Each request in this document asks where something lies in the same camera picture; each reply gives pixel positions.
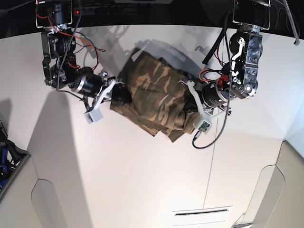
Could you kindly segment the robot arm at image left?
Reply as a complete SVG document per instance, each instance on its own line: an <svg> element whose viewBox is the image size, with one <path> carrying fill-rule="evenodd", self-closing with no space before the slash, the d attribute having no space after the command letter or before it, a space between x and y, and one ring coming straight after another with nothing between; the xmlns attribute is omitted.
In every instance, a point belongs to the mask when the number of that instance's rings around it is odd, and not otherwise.
<svg viewBox="0 0 304 228"><path fill-rule="evenodd" d="M82 6L76 9L77 20L73 21L71 0L37 0L36 27L41 32L43 50L43 72L45 84L57 92L65 92L82 101L87 111L92 111L103 102L129 104L131 94L120 79L108 77L106 72L96 75L97 68L81 67L76 62L76 46L83 42L83 48L101 51L84 34L77 31L82 16Z"/></svg>

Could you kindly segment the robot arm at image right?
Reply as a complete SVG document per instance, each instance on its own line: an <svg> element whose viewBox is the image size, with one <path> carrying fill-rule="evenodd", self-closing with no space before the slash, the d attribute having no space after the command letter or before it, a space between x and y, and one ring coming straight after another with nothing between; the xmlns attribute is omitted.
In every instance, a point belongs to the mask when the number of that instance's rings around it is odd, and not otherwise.
<svg viewBox="0 0 304 228"><path fill-rule="evenodd" d="M219 60L221 69L205 67L194 80L198 100L190 98L183 110L197 112L199 105L208 114L219 108L224 111L234 99L254 96L258 87L258 63L262 56L261 30L270 28L269 0L234 0L233 11L224 21L223 29L214 45L203 59L207 66L210 59L219 59L219 46L226 41L228 61Z"/></svg>

